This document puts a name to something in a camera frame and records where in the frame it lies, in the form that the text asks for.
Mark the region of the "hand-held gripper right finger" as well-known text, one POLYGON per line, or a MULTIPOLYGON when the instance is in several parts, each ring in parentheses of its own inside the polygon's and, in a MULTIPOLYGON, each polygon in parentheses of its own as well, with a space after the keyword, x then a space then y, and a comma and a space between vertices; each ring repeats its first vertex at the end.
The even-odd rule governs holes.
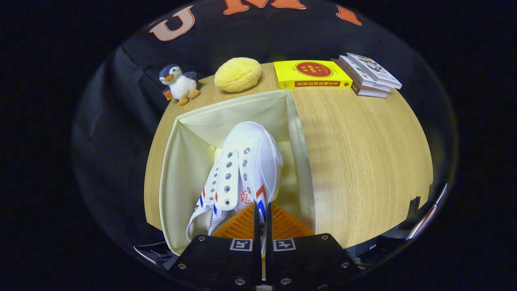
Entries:
POLYGON ((273 239, 273 206, 268 205, 266 284, 274 291, 340 290, 363 269, 329 233, 273 239))

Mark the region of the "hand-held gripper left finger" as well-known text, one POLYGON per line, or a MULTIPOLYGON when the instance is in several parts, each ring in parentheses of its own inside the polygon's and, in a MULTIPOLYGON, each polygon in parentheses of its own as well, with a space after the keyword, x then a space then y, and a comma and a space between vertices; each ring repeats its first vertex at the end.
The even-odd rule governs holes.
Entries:
POLYGON ((262 284, 260 212, 253 204, 252 239, 197 235, 169 270, 194 291, 255 291, 262 284))

